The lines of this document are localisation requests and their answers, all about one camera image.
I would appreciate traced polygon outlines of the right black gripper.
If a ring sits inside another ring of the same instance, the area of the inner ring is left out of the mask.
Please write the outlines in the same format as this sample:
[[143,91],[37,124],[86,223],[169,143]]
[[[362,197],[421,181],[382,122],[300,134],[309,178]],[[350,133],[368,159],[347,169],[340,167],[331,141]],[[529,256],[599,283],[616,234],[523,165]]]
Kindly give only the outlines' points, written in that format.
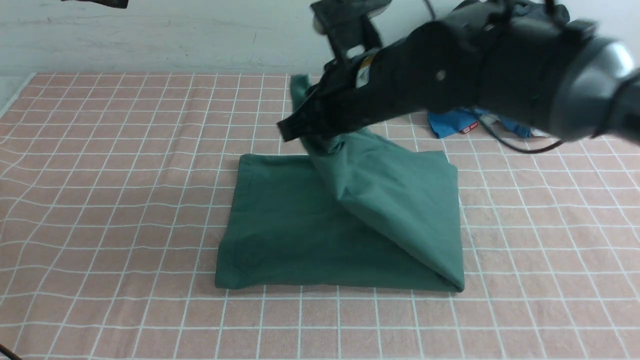
[[277,123],[283,141],[331,138],[416,111],[401,78],[402,55],[386,47],[361,55],[348,67],[333,64],[302,92],[292,114]]

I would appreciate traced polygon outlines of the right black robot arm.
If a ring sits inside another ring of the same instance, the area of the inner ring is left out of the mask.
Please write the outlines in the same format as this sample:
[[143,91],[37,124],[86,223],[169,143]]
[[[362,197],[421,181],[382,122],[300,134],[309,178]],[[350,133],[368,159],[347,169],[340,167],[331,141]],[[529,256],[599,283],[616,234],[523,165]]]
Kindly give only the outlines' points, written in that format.
[[639,71],[597,25],[566,21],[553,0],[469,1],[383,46],[370,14],[388,0],[320,0],[314,19],[333,50],[307,99],[279,121],[286,142],[334,137],[419,111],[481,109],[563,142],[613,135],[639,143]]

